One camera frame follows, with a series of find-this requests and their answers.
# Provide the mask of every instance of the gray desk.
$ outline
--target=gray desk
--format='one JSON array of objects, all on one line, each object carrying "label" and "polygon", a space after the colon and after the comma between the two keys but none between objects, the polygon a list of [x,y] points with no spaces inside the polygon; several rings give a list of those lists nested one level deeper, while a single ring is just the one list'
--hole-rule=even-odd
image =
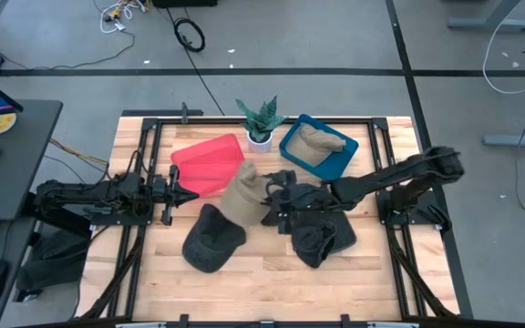
[{"label": "gray desk", "polygon": [[36,225],[34,218],[18,216],[62,108],[59,101],[19,103],[24,112],[18,114],[12,129],[0,136],[0,258],[7,228],[12,224],[4,257],[10,272],[0,300],[0,319]]},{"label": "gray desk", "polygon": [[56,126],[62,103],[19,101],[24,112],[0,135],[0,220],[17,217]]}]

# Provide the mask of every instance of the blue bowl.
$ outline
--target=blue bowl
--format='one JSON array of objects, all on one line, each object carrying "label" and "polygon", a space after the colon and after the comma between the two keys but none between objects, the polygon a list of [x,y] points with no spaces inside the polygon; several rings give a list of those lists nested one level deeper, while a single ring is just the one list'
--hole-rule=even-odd
[{"label": "blue bowl", "polygon": [[[332,152],[326,160],[321,162],[316,167],[312,167],[306,162],[298,159],[297,157],[295,157],[287,151],[287,144],[289,143],[291,136],[299,128],[301,123],[307,123],[314,128],[321,129],[327,133],[335,134],[339,138],[344,139],[344,149],[341,152]],[[321,180],[333,180],[340,178],[342,174],[344,174],[344,170],[347,167],[347,164],[349,164],[350,160],[352,160],[352,157],[354,156],[357,148],[357,141],[341,134],[340,132],[332,128],[329,128],[324,123],[305,114],[301,114],[301,116],[299,116],[299,118],[293,123],[293,126],[291,127],[289,132],[287,132],[283,140],[281,140],[281,144],[279,144],[281,156],[283,156],[286,159],[289,159],[291,162],[297,164],[298,166],[310,171],[315,176],[321,178]]]}]

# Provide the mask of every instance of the beige cloth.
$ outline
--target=beige cloth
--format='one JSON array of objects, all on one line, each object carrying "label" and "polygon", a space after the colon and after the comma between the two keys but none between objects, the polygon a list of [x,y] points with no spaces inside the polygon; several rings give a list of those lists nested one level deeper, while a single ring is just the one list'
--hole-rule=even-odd
[{"label": "beige cloth", "polygon": [[269,180],[258,174],[252,162],[245,160],[222,194],[220,211],[224,217],[244,229],[261,223],[270,210],[261,204],[268,197],[265,188]]},{"label": "beige cloth", "polygon": [[287,151],[312,167],[316,167],[333,151],[342,151],[344,146],[345,140],[335,134],[316,129],[307,123],[301,123],[291,136],[287,144]]}]

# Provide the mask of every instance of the red plastic tray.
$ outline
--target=red plastic tray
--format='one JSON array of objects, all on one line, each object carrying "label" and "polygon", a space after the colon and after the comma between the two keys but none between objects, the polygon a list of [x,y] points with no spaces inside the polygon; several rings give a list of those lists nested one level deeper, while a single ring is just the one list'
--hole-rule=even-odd
[{"label": "red plastic tray", "polygon": [[233,134],[171,153],[171,162],[180,169],[180,185],[200,196],[226,188],[243,161],[244,154]]}]

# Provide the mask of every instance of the gray floor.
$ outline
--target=gray floor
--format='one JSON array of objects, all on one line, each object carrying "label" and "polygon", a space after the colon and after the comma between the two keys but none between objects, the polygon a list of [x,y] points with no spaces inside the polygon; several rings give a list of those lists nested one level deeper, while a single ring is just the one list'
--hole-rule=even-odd
[{"label": "gray floor", "polygon": [[[490,34],[449,30],[445,23],[449,16],[484,15],[495,2],[395,4],[414,69],[481,68]],[[173,10],[175,16],[181,13]],[[190,8],[190,14],[207,38],[206,50],[193,56],[201,68],[401,67],[383,1],[221,0],[217,7]],[[511,17],[525,19],[525,1]],[[125,24],[136,34],[135,47],[83,69],[190,67],[169,23],[156,12],[134,11]],[[0,17],[0,50],[29,67],[93,61],[128,42],[127,36],[100,33],[98,11],[90,1],[14,0]],[[525,34],[498,35],[489,69],[525,68],[522,50]],[[514,62],[520,66],[512,68]],[[506,90],[525,88],[525,77],[492,80]],[[229,76],[205,81],[227,114],[238,114],[235,98],[259,104],[278,95],[284,114],[412,115],[402,77]],[[0,77],[0,88],[12,97],[63,101],[54,137],[105,159],[123,109],[173,109],[185,101],[190,108],[218,114],[196,77]],[[467,170],[446,193],[475,317],[525,322],[525,213],[513,189],[514,152],[481,144],[486,133],[520,132],[525,94],[501,95],[478,77],[418,77],[417,89],[433,144],[460,150]],[[48,154],[87,180],[98,178],[97,171],[56,149]],[[35,184],[52,178],[76,181],[71,174],[45,160]],[[525,201],[525,150],[520,153],[520,194]],[[76,285],[57,286],[30,303],[10,304],[1,325],[66,320],[75,299]]]}]

